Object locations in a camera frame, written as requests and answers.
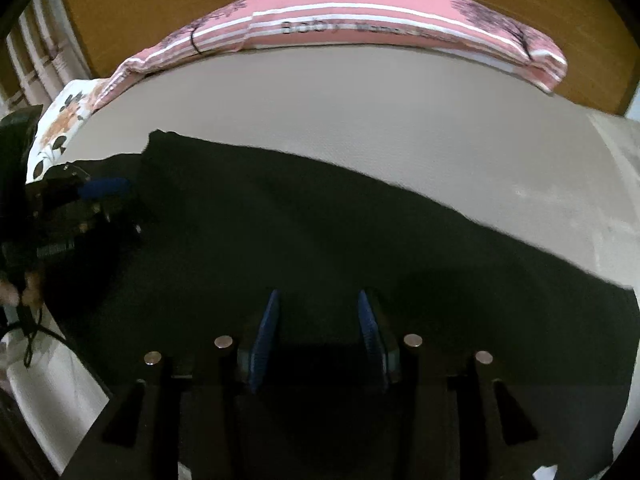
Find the black mat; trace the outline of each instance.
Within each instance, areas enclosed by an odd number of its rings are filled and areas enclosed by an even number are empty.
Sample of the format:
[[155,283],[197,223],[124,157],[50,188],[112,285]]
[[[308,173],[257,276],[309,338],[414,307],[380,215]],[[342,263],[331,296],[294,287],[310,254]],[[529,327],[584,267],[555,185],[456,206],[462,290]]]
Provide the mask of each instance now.
[[414,192],[300,156],[157,131],[142,155],[78,165],[130,178],[152,217],[99,304],[80,283],[85,308],[69,307],[68,290],[47,298],[106,384],[131,380],[150,349],[187,368],[274,287],[283,341],[356,341],[356,294],[370,285],[394,306],[396,333],[454,358],[489,350],[583,478],[612,460],[640,336],[632,292]]

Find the silver screw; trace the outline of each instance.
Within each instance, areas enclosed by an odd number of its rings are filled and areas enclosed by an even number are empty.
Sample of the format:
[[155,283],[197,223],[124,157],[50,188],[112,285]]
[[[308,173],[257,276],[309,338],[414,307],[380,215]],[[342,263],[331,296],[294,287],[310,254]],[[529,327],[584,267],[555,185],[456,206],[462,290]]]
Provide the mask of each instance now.
[[216,345],[220,349],[229,348],[233,343],[234,343],[234,340],[229,335],[221,335],[221,336],[217,337],[215,339],[215,341],[213,342],[213,344]]
[[417,334],[407,334],[404,336],[404,344],[411,348],[418,348],[422,345],[422,338]]
[[145,363],[149,366],[157,365],[162,359],[162,354],[157,351],[149,352],[145,354]]
[[476,352],[476,361],[483,365],[490,365],[492,362],[494,362],[494,356],[492,356],[485,350],[481,350],[479,352]]

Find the metal pin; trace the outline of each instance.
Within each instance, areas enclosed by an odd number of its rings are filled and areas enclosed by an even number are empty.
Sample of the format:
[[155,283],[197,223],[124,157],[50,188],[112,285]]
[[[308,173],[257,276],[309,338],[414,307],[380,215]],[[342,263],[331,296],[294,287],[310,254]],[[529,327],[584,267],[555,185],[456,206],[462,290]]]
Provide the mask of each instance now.
[[162,359],[162,354],[157,351],[145,354],[145,363],[149,366],[157,365]]
[[223,349],[223,348],[229,348],[234,343],[234,340],[229,335],[221,335],[217,337],[213,343],[218,348]]
[[422,345],[422,338],[417,334],[407,334],[404,336],[404,344],[411,348],[418,348]]
[[476,352],[476,361],[483,365],[490,365],[492,362],[494,362],[494,356],[492,356],[485,350],[481,350],[479,352]]

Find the pink cloth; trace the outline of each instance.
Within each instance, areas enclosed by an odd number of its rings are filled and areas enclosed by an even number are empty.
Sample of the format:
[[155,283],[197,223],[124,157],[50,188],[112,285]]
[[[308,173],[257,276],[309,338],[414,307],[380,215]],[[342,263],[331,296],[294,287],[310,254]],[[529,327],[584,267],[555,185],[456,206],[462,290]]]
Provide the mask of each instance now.
[[342,43],[482,54],[546,92],[562,81],[567,68],[551,38],[473,0],[238,0],[124,60],[95,109],[145,75],[202,55]]

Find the striped fabric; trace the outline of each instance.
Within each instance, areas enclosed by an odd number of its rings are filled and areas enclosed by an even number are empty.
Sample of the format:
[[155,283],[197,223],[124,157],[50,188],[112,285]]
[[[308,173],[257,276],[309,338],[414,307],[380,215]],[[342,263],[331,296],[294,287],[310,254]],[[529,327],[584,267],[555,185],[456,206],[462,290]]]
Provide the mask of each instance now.
[[96,110],[145,75],[201,55],[341,43],[440,50],[496,66],[546,92],[567,68],[551,38],[473,0],[238,0],[124,60]]

